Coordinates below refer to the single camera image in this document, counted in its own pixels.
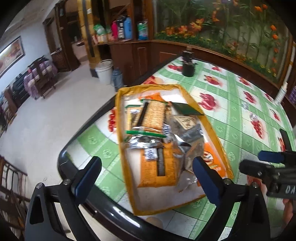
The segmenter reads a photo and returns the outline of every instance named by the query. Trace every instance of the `green packet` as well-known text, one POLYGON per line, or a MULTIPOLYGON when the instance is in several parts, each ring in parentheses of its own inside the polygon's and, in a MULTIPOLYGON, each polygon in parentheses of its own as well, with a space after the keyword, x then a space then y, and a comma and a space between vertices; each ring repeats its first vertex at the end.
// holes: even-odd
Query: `green packet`
POLYGON ((144 135, 144 136, 152 136, 152 137, 158 137, 158 138, 166 138, 167 136, 163 134, 158 134, 150 131, 141 131, 141 130, 130 130, 126 131, 126 134, 128 135, 144 135))

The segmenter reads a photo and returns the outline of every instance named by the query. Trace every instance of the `bottle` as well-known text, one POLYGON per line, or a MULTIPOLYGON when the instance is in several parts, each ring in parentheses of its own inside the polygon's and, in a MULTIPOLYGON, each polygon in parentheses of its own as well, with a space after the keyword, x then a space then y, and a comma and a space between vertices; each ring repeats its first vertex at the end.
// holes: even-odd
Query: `bottle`
POLYGON ((285 97, 285 94, 287 93, 287 86, 288 86, 288 83, 287 82, 285 82, 281 86, 281 88, 280 88, 280 90, 279 90, 276 98, 274 99, 274 104, 275 105, 278 105, 278 104, 280 104, 283 101, 283 98, 285 97))
POLYGON ((131 18, 128 16, 125 21, 123 22, 123 28, 124 28, 124 36, 126 39, 132 39, 133 33, 132 33, 132 26, 131 26, 131 18))
POLYGON ((124 39, 124 30, 123 30, 123 22, 124 22, 124 17, 120 17, 117 20, 117 26, 118 26, 118 39, 124 39))
POLYGON ((112 30, 112 35, 113 35, 114 39, 116 40, 118 37, 118 27, 117 27, 116 20, 113 21, 113 23, 111 25, 111 30, 112 30))
POLYGON ((113 70, 112 82, 116 92, 123 87, 123 75, 119 68, 113 70))
POLYGON ((143 22, 138 22, 137 26, 138 26, 139 40, 147 40, 148 39, 147 20, 143 22))

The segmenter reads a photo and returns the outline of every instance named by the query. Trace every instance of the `wooden pillar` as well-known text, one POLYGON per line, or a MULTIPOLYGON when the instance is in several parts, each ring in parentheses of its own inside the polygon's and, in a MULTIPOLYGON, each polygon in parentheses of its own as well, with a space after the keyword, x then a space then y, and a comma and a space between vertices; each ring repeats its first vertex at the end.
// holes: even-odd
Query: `wooden pillar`
POLYGON ((89 59, 89 68, 93 77, 98 77, 95 71, 96 65, 101 61, 98 47, 94 45, 92 36, 94 32, 94 16, 92 11, 92 0, 77 0, 78 15, 82 38, 84 39, 87 56, 89 59))

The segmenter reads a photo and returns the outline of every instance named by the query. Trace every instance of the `cracker package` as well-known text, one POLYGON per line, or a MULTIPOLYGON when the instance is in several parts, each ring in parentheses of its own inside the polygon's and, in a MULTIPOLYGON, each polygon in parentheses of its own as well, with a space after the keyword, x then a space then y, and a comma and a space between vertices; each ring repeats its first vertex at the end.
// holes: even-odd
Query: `cracker package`
POLYGON ((141 181, 138 187, 174 186, 179 165, 173 156, 172 143, 163 148, 141 150, 141 181))

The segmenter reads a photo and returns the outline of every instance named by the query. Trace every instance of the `orange package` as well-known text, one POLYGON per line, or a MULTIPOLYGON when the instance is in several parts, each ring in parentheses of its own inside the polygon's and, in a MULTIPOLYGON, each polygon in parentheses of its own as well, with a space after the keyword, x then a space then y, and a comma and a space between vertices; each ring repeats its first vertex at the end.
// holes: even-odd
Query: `orange package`
POLYGON ((142 96, 139 99, 140 100, 143 100, 143 99, 157 100, 157 101, 163 101, 163 102, 165 102, 165 100, 160 96, 160 93, 159 92, 157 92, 155 94, 152 94, 152 95, 142 96))
POLYGON ((162 160, 158 158, 158 160, 148 161, 144 150, 141 150, 141 181, 138 187, 163 187, 177 184, 179 163, 173 157, 172 143, 164 144, 164 148, 160 148, 158 152, 158 155, 161 154, 163 154, 162 160))
POLYGON ((223 168, 223 166, 221 166, 218 157, 216 156, 215 152, 213 151, 208 142, 205 143, 203 159, 211 169, 214 169, 216 172, 218 172, 220 177, 226 176, 225 169, 223 168))

